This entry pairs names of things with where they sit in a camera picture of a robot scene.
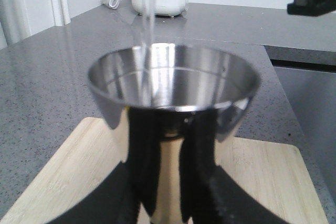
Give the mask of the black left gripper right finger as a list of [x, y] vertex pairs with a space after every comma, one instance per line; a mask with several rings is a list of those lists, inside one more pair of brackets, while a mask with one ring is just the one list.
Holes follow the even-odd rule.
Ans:
[[194, 223], [285, 223], [248, 195], [214, 158], [217, 112], [184, 119], [180, 156], [181, 213]]

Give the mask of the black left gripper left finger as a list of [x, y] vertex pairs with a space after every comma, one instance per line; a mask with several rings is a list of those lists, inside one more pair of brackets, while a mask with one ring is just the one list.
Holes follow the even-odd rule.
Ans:
[[154, 212], [161, 161], [154, 111], [123, 111], [112, 136], [121, 161], [96, 189], [51, 223], [136, 223], [140, 203]]

